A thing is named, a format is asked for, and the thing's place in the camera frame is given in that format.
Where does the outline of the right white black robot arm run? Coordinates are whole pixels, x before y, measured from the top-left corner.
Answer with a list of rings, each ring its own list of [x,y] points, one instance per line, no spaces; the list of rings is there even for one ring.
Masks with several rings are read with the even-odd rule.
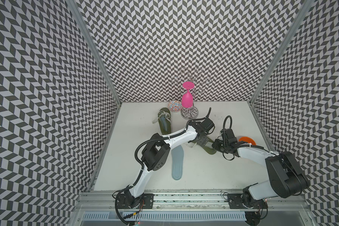
[[[288,198],[301,195],[310,187],[310,181],[300,164],[290,152],[269,151],[245,141],[239,141],[232,130],[232,117],[224,119],[220,139],[212,147],[223,154],[231,154],[229,161],[244,158],[266,168],[268,180],[247,186],[238,198],[247,209],[265,206],[265,200],[272,197]]]

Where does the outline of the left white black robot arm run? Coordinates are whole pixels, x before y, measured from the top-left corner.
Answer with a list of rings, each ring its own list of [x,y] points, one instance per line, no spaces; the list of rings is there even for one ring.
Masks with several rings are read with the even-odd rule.
[[[140,207],[145,202],[145,188],[152,174],[165,165],[170,151],[178,146],[194,143],[204,149],[211,149],[212,154],[216,153],[212,148],[214,142],[208,137],[215,129],[210,114],[211,108],[205,117],[189,120],[185,128],[163,136],[156,133],[141,143],[135,150],[135,159],[141,165],[138,176],[131,185],[115,192],[116,195],[113,195],[115,207],[118,209]]]

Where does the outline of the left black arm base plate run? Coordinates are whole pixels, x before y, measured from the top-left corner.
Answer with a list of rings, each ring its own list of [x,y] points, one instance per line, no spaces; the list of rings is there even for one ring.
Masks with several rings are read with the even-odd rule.
[[[134,198],[130,193],[117,195],[118,209],[152,209],[154,194],[142,194]]]

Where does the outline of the grey-blue insole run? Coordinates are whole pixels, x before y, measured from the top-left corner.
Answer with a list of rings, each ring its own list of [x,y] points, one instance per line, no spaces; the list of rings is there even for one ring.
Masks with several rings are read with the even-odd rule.
[[[172,178],[174,180],[180,180],[183,174],[183,161],[184,161],[184,150],[180,145],[171,150],[172,157]]]

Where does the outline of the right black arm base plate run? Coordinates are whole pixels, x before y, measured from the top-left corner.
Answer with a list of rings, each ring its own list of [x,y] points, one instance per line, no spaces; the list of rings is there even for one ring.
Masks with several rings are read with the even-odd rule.
[[[228,194],[227,197],[230,209],[261,210],[268,208],[264,199],[255,200],[248,193]]]

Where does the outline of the olive green shoe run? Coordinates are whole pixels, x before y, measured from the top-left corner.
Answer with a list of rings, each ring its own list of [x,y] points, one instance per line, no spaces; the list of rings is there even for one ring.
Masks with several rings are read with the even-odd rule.
[[[163,135],[171,134],[171,113],[166,107],[161,108],[152,124],[159,123],[160,131]]]
[[[214,141],[210,139],[208,136],[197,138],[193,141],[190,141],[186,144],[189,148],[194,148],[195,146],[200,146],[203,150],[205,150],[208,154],[213,155],[217,151],[212,147]]]

